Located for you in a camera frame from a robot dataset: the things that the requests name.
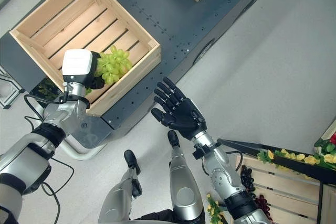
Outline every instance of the artificial flower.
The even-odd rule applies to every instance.
[[[270,150],[268,150],[267,155],[270,159],[274,159],[274,154]]]

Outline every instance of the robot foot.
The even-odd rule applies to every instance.
[[[173,130],[170,130],[168,131],[168,140],[169,140],[169,143],[170,145],[174,148],[176,146],[180,146],[180,142],[178,140],[179,138],[177,137],[175,131]]]
[[[137,171],[137,175],[139,175],[141,170],[140,167],[138,166],[135,154],[131,150],[126,150],[124,152],[124,158],[126,160],[128,168],[135,168],[135,170]]]

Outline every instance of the black cable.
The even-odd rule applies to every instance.
[[[46,182],[42,182],[42,186],[43,185],[46,185],[48,188],[49,188],[49,190],[51,191],[51,196],[53,196],[54,197],[54,199],[55,199],[55,201],[56,201],[56,204],[57,204],[57,215],[56,215],[56,218],[55,218],[55,221],[54,221],[54,224],[56,224],[57,223],[57,221],[58,221],[58,217],[59,217],[59,213],[61,212],[61,205],[60,205],[60,203],[59,203],[59,201],[58,201],[58,198],[57,198],[57,196],[56,196],[56,193],[54,192],[54,190],[51,188],[51,186],[49,186]]]
[[[55,192],[55,194],[56,193],[58,193],[63,187],[65,187],[66,186],[66,184],[71,180],[71,178],[72,178],[72,176],[73,176],[73,174],[75,173],[75,169],[72,167],[72,166],[70,166],[70,165],[68,165],[68,164],[66,164],[66,163],[63,163],[62,161],[60,161],[60,160],[57,160],[57,159],[55,159],[55,158],[51,158],[52,160],[54,160],[54,161],[56,161],[56,162],[59,162],[60,164],[62,164],[62,165],[65,165],[65,166],[67,166],[67,167],[69,167],[71,170],[72,170],[72,173],[71,173],[71,175],[70,175],[70,177],[68,178],[68,180]],[[42,187],[42,190],[45,192],[45,194],[46,195],[48,195],[48,196],[52,196],[52,194],[49,194],[49,193],[47,193],[47,191],[45,190],[45,188],[44,188],[44,186],[43,186],[43,184],[41,185],[41,187]]]
[[[24,116],[23,118],[26,119],[26,120],[28,121],[28,123],[31,125],[31,131],[34,130],[34,125],[33,125],[33,123],[31,122],[31,120],[29,120],[29,118],[30,118],[30,119],[34,119],[34,120],[39,120],[39,121],[41,121],[40,118],[33,118],[33,117],[31,117],[31,116],[27,116],[27,115]]]
[[[33,105],[28,101],[28,97],[34,97],[30,94],[26,94],[23,96],[23,99],[25,100],[25,102],[27,103],[28,107],[30,107],[30,109],[38,116],[38,118],[43,121],[43,117],[37,112],[37,110],[33,107]]]
[[[243,162],[243,154],[240,151],[231,151],[231,152],[227,152],[226,154],[232,154],[232,153],[239,153],[239,155],[240,155],[240,161],[239,161],[239,164],[238,164],[238,166],[236,168],[236,171],[238,171],[239,168],[242,165],[242,162]]]
[[[242,162],[243,162],[243,154],[240,152],[240,151],[231,151],[231,152],[226,152],[226,154],[232,154],[232,153],[239,153],[240,155],[240,161],[239,161],[239,164],[236,168],[236,171],[238,171],[242,165]],[[209,176],[209,173],[206,172],[205,170],[205,167],[204,167],[204,164],[203,164],[203,157],[202,157],[202,169],[203,169],[203,172]]]
[[[207,173],[206,170],[205,170],[205,167],[204,167],[204,164],[203,164],[203,158],[202,158],[202,169],[203,169],[204,173],[209,176],[209,173]]]

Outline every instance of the robot leg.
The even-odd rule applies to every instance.
[[[132,197],[142,194],[137,175],[140,169],[137,159],[131,150],[124,152],[129,169],[122,176],[121,181],[107,194],[100,211],[98,223],[118,222],[129,220],[132,208]]]
[[[205,223],[205,214],[200,191],[189,170],[177,135],[168,132],[173,147],[170,162],[170,193],[176,218],[179,223]]]

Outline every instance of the green grapes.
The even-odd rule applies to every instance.
[[[112,85],[119,81],[133,66],[128,59],[130,52],[117,49],[114,45],[110,47],[111,53],[100,52],[98,64],[94,73],[95,77],[101,76],[105,84]]]

